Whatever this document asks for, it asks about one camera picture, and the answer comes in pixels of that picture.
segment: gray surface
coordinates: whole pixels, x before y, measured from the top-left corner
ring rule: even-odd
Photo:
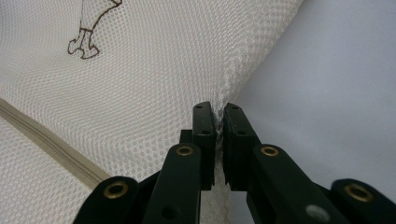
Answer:
[[[355,178],[396,202],[396,2],[305,0],[236,103],[315,182]],[[234,223],[253,223],[243,193]]]

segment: embroidered design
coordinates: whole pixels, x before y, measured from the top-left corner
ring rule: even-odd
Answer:
[[[92,43],[93,31],[108,11],[121,4],[122,0],[82,0],[79,34],[69,42],[67,52],[74,54],[81,50],[81,59],[90,59],[98,55],[100,50]]]

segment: beige strip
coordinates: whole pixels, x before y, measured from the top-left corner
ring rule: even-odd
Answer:
[[[110,175],[67,145],[60,137],[2,99],[0,99],[0,117],[41,147],[89,188],[94,189],[100,182],[110,178]]]

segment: white mesh fabric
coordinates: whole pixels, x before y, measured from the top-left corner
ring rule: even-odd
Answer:
[[[0,118],[1,223],[71,223],[90,190]]]
[[[191,127],[195,104],[221,116],[300,3],[3,1],[0,97],[109,174],[142,180]],[[104,6],[116,7],[86,30]],[[204,194],[204,223],[227,221],[219,192]]]

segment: round hole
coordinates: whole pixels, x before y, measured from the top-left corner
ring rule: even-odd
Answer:
[[[262,154],[270,157],[279,155],[279,151],[273,147],[262,147]]]
[[[176,153],[180,156],[190,156],[194,152],[192,147],[180,147],[176,149]]]
[[[163,217],[166,219],[174,219],[177,218],[179,214],[179,209],[174,205],[165,206],[163,209]]]
[[[108,199],[116,199],[124,195],[128,191],[128,185],[123,181],[116,181],[105,188],[105,197]]]
[[[320,206],[317,206],[315,204],[309,204],[305,208],[305,212],[316,222],[321,222],[321,223],[330,222],[329,213]]]
[[[349,184],[344,187],[344,190],[350,197],[363,203],[368,203],[374,198],[374,195],[361,185]]]

